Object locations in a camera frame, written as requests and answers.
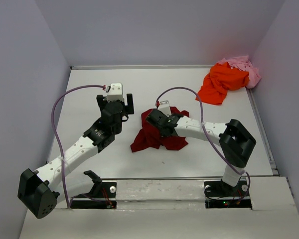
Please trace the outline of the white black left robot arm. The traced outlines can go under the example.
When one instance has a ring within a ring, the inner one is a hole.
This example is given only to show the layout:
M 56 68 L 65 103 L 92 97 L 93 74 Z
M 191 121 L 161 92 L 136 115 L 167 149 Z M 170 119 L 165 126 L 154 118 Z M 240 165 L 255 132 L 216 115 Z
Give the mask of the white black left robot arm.
M 37 219 L 46 217 L 65 200 L 65 177 L 109 146 L 121 133 L 122 123 L 134 114 L 132 94 L 127 94 L 126 102 L 120 99 L 108 101 L 107 97 L 98 95 L 97 102 L 101 117 L 70 148 L 48 164 L 21 173 L 17 197 Z

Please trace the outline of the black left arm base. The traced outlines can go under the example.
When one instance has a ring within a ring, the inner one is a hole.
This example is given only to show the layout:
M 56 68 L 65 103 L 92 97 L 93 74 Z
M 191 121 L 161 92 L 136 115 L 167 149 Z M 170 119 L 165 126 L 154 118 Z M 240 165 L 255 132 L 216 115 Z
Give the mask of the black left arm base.
M 84 192 L 70 199 L 71 209 L 116 209 L 117 181 L 103 180 L 91 170 L 83 172 L 90 180 L 85 184 L 88 192 Z

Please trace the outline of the dark red t shirt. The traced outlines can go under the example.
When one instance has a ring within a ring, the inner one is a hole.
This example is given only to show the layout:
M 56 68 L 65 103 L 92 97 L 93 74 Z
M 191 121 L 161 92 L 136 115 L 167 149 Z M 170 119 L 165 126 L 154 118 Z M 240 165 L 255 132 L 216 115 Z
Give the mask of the dark red t shirt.
M 145 150 L 147 148 L 159 149 L 164 146 L 167 150 L 179 151 L 188 145 L 185 137 L 161 137 L 159 130 L 150 125 L 146 118 L 153 109 L 149 109 L 141 114 L 142 128 L 137 134 L 134 142 L 130 145 L 132 153 Z

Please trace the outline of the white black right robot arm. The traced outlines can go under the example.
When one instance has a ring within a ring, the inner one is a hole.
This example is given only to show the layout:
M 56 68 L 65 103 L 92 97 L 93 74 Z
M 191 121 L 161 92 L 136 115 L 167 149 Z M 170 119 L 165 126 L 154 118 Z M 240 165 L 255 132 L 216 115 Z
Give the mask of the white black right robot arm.
M 158 129 L 162 137 L 190 137 L 207 141 L 226 162 L 226 168 L 219 183 L 224 195 L 233 194 L 244 169 L 256 146 L 255 138 L 242 123 L 231 119 L 228 123 L 200 122 L 180 114 L 165 115 L 154 109 L 146 122 Z

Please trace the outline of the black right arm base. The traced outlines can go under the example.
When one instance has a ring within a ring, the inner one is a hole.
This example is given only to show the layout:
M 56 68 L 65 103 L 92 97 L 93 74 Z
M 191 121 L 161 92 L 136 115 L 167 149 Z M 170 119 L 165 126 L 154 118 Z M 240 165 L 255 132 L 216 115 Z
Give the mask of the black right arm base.
M 249 188 L 249 182 L 246 179 L 240 180 L 235 187 L 222 180 L 205 181 L 205 207 L 207 209 L 251 209 Z

